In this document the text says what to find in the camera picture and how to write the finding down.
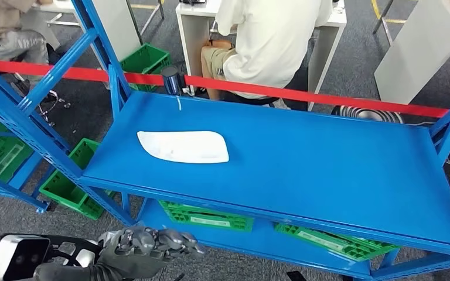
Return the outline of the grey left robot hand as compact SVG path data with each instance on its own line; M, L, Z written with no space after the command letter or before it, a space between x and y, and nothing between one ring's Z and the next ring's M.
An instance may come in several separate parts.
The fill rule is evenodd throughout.
M100 237L103 249L95 267L96 280L135 280L154 277L174 259L202 256L204 249L188 232L133 225Z

